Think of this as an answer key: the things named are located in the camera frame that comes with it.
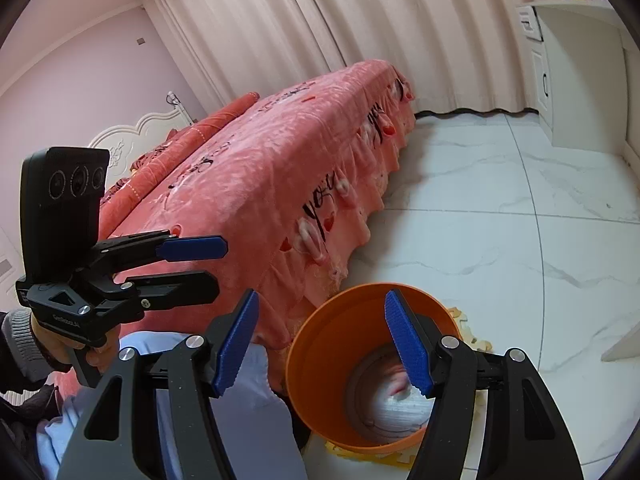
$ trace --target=black jacket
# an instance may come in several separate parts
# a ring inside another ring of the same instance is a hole
[[[0,326],[5,316],[0,312]],[[3,479],[44,478],[36,450],[36,428],[41,420],[60,415],[55,388],[44,383],[44,380],[33,383],[21,373],[0,331],[0,393],[39,390],[21,406],[12,406],[0,397],[0,476]]]

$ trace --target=headboard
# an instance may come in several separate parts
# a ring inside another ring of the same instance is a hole
[[[111,158],[107,168],[105,188],[130,175],[129,168],[141,155],[162,144],[172,128],[181,130],[193,120],[173,92],[166,100],[174,106],[169,113],[149,113],[140,118],[136,126],[120,124],[102,131],[89,143],[89,148],[109,150]]]

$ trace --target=ceiling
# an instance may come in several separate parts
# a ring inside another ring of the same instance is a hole
[[[140,0],[31,0],[0,48],[0,95],[78,29]]]

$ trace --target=orange bucket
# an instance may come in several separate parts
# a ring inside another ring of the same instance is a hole
[[[356,453],[392,453],[419,444],[424,436],[422,428],[381,445],[356,431],[346,413],[351,373],[366,356],[393,342],[385,322],[385,296],[392,288],[400,289],[416,314],[431,317],[443,335],[462,339],[449,311],[426,292],[397,283],[369,283],[320,306],[296,335],[287,359],[287,392],[302,421],[336,446]]]

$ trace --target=camera lens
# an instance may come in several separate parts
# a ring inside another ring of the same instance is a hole
[[[102,180],[104,179],[104,170],[102,168],[96,168],[94,171],[94,176],[91,177],[91,184],[94,186],[94,189],[98,189],[102,184]]]
[[[86,189],[86,183],[89,180],[89,172],[84,166],[75,168],[71,175],[71,193],[73,196],[80,196]]]
[[[58,199],[65,192],[65,174],[58,170],[49,179],[49,195],[53,200]]]

